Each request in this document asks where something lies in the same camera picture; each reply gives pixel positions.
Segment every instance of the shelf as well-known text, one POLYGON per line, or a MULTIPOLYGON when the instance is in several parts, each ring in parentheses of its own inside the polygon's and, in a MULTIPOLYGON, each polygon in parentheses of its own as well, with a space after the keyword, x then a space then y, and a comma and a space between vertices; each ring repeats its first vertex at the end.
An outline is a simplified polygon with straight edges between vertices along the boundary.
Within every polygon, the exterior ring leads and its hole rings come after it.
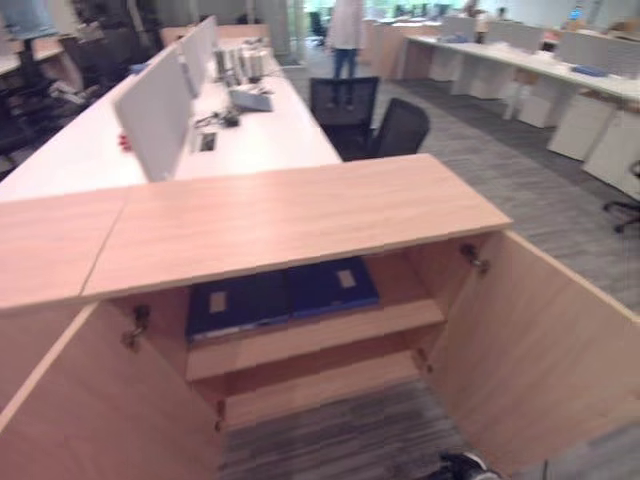
POLYGON ((409 351, 325 370, 287 382, 229 397, 226 420, 230 429, 418 379, 409 351))
POLYGON ((214 339, 189 352, 187 380, 201 380, 444 321, 402 253, 366 259, 380 305, 214 339))

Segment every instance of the wooden countertop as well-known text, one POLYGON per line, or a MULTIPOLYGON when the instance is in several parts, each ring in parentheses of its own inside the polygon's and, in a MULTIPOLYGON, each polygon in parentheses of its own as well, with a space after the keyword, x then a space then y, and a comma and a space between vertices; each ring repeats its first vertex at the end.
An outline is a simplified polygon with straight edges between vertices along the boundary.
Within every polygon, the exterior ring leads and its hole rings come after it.
POLYGON ((429 155, 135 187, 83 291, 114 296, 510 224, 429 155))
POLYGON ((0 310, 77 297, 126 190, 0 203, 0 310))
POLYGON ((0 205, 0 310, 375 253, 511 221, 429 155, 0 205))

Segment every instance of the person's leg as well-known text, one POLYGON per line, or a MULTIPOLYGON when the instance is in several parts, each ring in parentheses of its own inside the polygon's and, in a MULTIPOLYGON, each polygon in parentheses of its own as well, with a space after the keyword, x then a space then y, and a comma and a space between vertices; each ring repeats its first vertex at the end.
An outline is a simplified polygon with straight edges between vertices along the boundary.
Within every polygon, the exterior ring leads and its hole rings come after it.
POLYGON ((342 67, 344 65, 344 61, 346 60, 347 50, 342 48, 336 48, 334 53, 334 69, 333 69, 333 78, 336 80, 340 78, 342 75, 342 67))
POLYGON ((358 50, 355 48, 352 50, 347 50, 347 62, 349 65, 349 78, 353 78, 356 76, 356 57, 358 55, 358 50))

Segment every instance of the monitor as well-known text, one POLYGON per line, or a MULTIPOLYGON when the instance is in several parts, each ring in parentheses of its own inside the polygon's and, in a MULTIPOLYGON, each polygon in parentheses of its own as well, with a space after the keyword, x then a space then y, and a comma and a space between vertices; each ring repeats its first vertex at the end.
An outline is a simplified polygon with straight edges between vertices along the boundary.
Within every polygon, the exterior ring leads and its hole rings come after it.
POLYGON ((582 18, 582 7, 575 7, 573 10, 571 10, 571 13, 569 13, 569 20, 576 21, 576 20, 580 20, 580 18, 582 18))

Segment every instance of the blue binder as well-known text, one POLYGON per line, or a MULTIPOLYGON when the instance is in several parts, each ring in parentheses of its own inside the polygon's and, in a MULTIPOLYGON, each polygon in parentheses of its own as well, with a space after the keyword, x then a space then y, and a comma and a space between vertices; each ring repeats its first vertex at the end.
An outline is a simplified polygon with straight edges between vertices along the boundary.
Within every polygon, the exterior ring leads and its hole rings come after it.
POLYGON ((194 285, 186 336, 203 340, 290 318, 284 272, 266 272, 194 285))
POLYGON ((287 270, 294 318, 377 305, 378 291, 361 258, 287 270))

